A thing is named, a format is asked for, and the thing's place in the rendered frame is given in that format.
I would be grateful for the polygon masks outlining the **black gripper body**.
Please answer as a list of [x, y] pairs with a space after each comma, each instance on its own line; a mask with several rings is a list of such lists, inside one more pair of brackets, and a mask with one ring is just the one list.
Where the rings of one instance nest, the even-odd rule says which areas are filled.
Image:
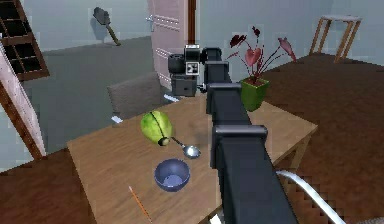
[[193, 97], [197, 90], [197, 79], [186, 73], [183, 54], [171, 54], [168, 57], [168, 71], [174, 96]]

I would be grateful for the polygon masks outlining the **green lettuce head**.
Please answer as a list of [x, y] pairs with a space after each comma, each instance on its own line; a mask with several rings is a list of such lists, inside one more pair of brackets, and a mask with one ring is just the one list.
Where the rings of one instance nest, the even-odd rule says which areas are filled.
[[173, 126], [168, 115], [161, 111], [146, 113], [140, 122], [143, 135], [151, 142], [166, 146], [173, 136]]

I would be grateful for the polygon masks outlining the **grey chair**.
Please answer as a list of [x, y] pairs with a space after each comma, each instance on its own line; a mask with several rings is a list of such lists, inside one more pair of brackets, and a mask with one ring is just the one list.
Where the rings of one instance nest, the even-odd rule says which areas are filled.
[[121, 123], [166, 104], [164, 91], [156, 72], [107, 87], [115, 123]]

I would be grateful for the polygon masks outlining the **pink room door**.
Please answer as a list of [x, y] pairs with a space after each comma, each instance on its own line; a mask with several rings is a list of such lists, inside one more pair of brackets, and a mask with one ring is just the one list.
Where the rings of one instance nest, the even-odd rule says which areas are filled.
[[188, 41], [188, 0], [147, 0], [149, 15], [153, 15], [151, 32], [154, 70], [160, 84], [171, 88], [168, 56], [181, 54]]
[[37, 114], [0, 42], [0, 104], [34, 159], [46, 155]]

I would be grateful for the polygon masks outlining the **silver spoon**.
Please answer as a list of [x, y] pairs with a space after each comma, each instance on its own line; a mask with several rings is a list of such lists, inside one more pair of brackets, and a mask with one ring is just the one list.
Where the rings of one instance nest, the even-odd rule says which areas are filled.
[[185, 145], [183, 144], [181, 141], [179, 141], [178, 139], [176, 139], [175, 137], [173, 137], [173, 140], [181, 146], [182, 150], [183, 150], [183, 153], [186, 157], [190, 158], [190, 159], [196, 159], [198, 158], [200, 155], [201, 155], [201, 152], [200, 150], [196, 147], [196, 146], [193, 146], [193, 145]]

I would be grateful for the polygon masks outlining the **red plant in green pot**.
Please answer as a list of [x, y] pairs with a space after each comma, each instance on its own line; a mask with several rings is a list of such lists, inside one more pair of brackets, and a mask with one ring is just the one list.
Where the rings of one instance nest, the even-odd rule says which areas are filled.
[[228, 58], [237, 57], [244, 64], [248, 77], [240, 81], [241, 84], [241, 100], [244, 108], [248, 112], [257, 110], [266, 95], [269, 87], [269, 81], [263, 78], [263, 74], [267, 68], [282, 56], [288, 56], [292, 62], [296, 62], [297, 58], [293, 48], [286, 37], [278, 38], [279, 45], [268, 57], [265, 57], [265, 45], [259, 43], [261, 31], [255, 26], [252, 27], [253, 35], [256, 37], [255, 45], [252, 46], [246, 34], [235, 34], [230, 40], [231, 48], [239, 48], [243, 44], [247, 46], [244, 53], [239, 51], [231, 53]]

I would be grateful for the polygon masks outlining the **blue bowl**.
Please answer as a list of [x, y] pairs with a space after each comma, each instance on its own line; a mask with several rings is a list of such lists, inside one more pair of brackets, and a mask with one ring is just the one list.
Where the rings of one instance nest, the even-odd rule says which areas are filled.
[[156, 184], [166, 192], [181, 190], [190, 179], [190, 168], [181, 159], [171, 158], [160, 162], [154, 171]]

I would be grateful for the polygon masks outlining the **brown wooden table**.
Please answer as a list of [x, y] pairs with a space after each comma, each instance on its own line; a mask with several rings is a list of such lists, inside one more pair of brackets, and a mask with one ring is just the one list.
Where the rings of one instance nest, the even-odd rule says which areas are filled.
[[[184, 98], [162, 110], [174, 125], [176, 139], [201, 150], [199, 158], [187, 162], [191, 177], [178, 192], [162, 190], [154, 171], [166, 159], [182, 158], [181, 149], [175, 141], [160, 147], [147, 140], [137, 117], [69, 142], [97, 224], [150, 224], [129, 185], [153, 224], [202, 224], [223, 209], [218, 171], [210, 166], [213, 123], [206, 113], [205, 96]], [[268, 103], [249, 118], [268, 129], [266, 151], [273, 167], [292, 155], [290, 167], [297, 169], [316, 125]]]

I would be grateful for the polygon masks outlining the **orange pencil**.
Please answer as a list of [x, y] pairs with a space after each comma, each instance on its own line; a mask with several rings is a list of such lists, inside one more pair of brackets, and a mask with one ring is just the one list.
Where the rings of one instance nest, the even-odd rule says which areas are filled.
[[134, 200], [136, 201], [136, 203], [138, 204], [138, 206], [140, 207], [141, 211], [143, 212], [143, 214], [147, 217], [147, 220], [149, 221], [150, 224], [153, 224], [153, 221], [149, 215], [149, 213], [147, 212], [147, 210], [145, 209], [144, 205], [142, 204], [142, 202], [140, 201], [140, 199], [138, 198], [138, 196], [136, 195], [136, 193], [134, 192], [133, 188], [129, 185], [128, 186], [129, 188], [129, 191], [131, 192]]

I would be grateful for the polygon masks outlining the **dark brown wooden shelf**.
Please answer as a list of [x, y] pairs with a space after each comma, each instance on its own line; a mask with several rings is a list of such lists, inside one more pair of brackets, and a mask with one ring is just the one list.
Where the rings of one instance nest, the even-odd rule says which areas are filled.
[[21, 0], [0, 0], [0, 43], [20, 81], [49, 76]]

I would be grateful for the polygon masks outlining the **white curved strip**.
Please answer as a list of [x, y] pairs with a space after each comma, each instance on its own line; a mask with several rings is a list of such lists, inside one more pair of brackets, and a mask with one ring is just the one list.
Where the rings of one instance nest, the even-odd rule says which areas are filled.
[[315, 204], [328, 216], [328, 218], [334, 224], [346, 224], [346, 222], [337, 214], [337, 212], [320, 196], [320, 194], [304, 179], [299, 177], [297, 174], [279, 170], [277, 174], [288, 178], [297, 184], [307, 195], [315, 202]]

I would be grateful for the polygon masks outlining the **light wooden side table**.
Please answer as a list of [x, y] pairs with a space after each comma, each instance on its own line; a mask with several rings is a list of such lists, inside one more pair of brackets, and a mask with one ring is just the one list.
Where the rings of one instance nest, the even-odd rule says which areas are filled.
[[346, 29], [337, 48], [334, 62], [339, 63], [344, 60], [353, 44], [361, 21], [361, 17], [352, 15], [322, 15], [317, 23], [309, 54], [321, 53], [331, 24], [343, 22], [346, 23]]

